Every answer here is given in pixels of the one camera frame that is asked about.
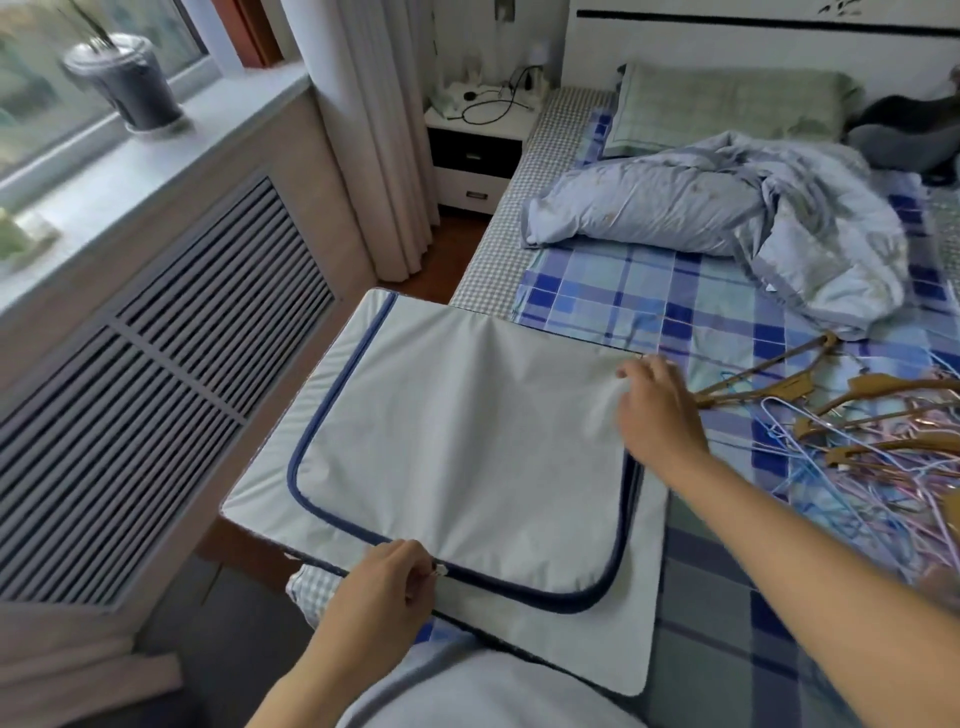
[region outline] light blue duvet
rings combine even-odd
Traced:
[[[846,339],[897,310],[900,218],[839,144],[726,132],[563,174],[522,213],[523,245],[576,235],[735,258],[785,304]]]

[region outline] wooden floor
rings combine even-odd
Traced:
[[[489,222],[490,218],[485,215],[442,210],[440,226],[433,231],[433,245],[423,256],[423,269],[403,283],[383,285],[415,298],[449,303]],[[287,558],[273,544],[221,518],[207,531],[196,553],[207,561],[242,571],[280,592],[300,567],[300,562]]]

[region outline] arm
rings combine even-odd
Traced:
[[[416,541],[371,549],[330,599],[303,655],[247,728],[333,728],[396,667],[433,610],[437,576]]]
[[[960,619],[713,457],[672,364],[645,357],[621,375],[627,449],[717,534],[860,718],[960,725]]]

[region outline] headboard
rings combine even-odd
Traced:
[[[614,89],[628,60],[843,71],[865,101],[951,93],[956,0],[570,0],[563,85]]]

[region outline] white curtain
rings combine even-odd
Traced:
[[[439,225],[423,122],[429,0],[282,0],[377,276],[420,269]]]

